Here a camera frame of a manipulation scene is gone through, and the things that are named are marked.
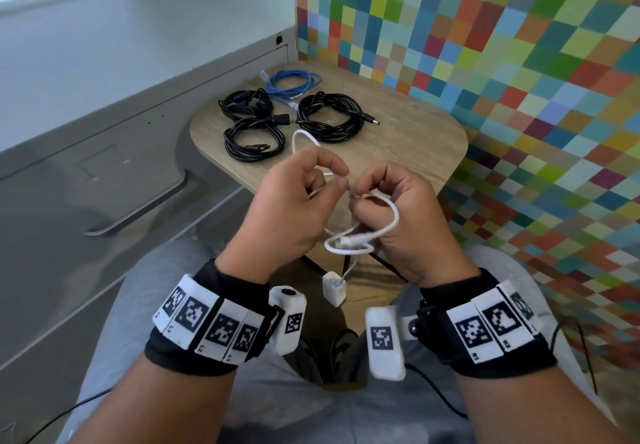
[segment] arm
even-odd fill
[[[374,188],[390,195],[400,212],[398,226],[381,244],[407,280],[432,287],[479,274],[449,230],[427,180],[403,166],[381,163],[362,176],[356,194]],[[354,199],[351,210],[376,230],[393,220],[388,207],[372,200]],[[507,379],[456,378],[480,443],[628,442],[558,367]]]
[[[316,147],[274,166],[264,177],[242,227],[216,259],[220,272],[265,284],[279,267],[314,246],[348,187],[346,179],[336,177],[311,200],[308,193],[326,183],[316,165],[340,176],[349,172],[342,159]],[[140,356],[70,442],[215,442],[235,376],[235,371],[219,377],[185,375]]]

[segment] gray pants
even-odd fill
[[[550,340],[556,320],[526,270],[507,254],[483,246],[467,248],[471,259],[496,279],[510,279],[544,323]],[[140,355],[152,327],[151,316],[185,273],[195,273],[211,252],[193,240],[169,242],[151,251],[131,270],[104,325],[78,401],[114,385]],[[407,285],[396,298],[400,316],[415,314],[420,301],[417,287]],[[449,367],[420,343],[404,342],[404,357],[427,374],[452,405],[465,411],[460,390]],[[611,414],[594,394],[560,333],[555,348],[560,368],[609,418]],[[345,354],[348,377],[367,380],[352,392],[327,392],[298,373],[314,375],[313,362],[301,352],[289,359],[266,349],[238,369],[219,442],[352,444],[475,442],[467,420],[453,414],[419,375],[408,372],[402,382],[375,380],[368,374],[364,336]],[[99,400],[76,409],[58,442],[87,419]]]

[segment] coiled black cable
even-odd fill
[[[349,115],[342,124],[332,126],[324,122],[312,121],[309,116],[313,115],[324,107],[334,108],[336,111]],[[351,97],[345,94],[328,94],[318,91],[313,95],[307,95],[298,104],[298,114],[296,123],[302,129],[313,134],[318,141],[325,143],[341,143],[350,140],[360,132],[364,121],[379,125],[376,118],[362,112],[362,108]]]
[[[255,163],[282,153],[285,137],[278,125],[289,125],[288,114],[273,114],[273,103],[264,89],[238,90],[218,101],[222,113],[234,122],[234,125],[223,133],[225,149],[229,156],[245,163]],[[234,138],[246,129],[264,129],[276,141],[271,149],[268,144],[240,145]]]

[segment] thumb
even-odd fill
[[[349,187],[347,178],[339,177],[328,182],[318,194],[311,200],[317,208],[327,216],[331,215],[333,209],[338,204],[340,197],[344,195]]]
[[[373,230],[380,230],[394,221],[394,213],[388,206],[380,206],[371,199],[355,198],[349,208],[359,222]]]

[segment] table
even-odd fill
[[[437,193],[467,153],[465,131],[442,109],[321,61],[287,63],[268,73],[272,75],[281,68],[299,68],[320,74],[322,83],[309,93],[318,90],[345,93],[353,97],[364,112],[380,122],[380,125],[365,123],[362,131],[344,143],[324,144],[324,147],[344,159],[349,166],[351,181],[355,181],[373,162],[388,160],[420,173],[433,184]],[[285,79],[278,86],[289,87],[298,83],[300,79]],[[260,76],[256,76],[230,88],[224,95],[202,106],[190,125],[191,138],[200,152],[252,193],[258,189],[268,169],[291,154],[291,135],[298,128],[295,124],[295,111],[285,104],[274,102],[276,114],[291,115],[291,125],[280,126],[287,138],[285,152],[259,163],[242,163],[227,154],[223,146],[223,132],[232,122],[220,111],[218,99],[223,99],[236,90],[255,90],[260,87],[264,87],[264,82]],[[331,108],[321,109],[314,115],[314,119],[327,124],[340,124],[346,118],[347,116],[336,113]],[[269,134],[261,131],[245,131],[236,137],[236,141],[244,144],[274,143]],[[351,225],[348,197],[343,197],[328,228],[342,231]]]

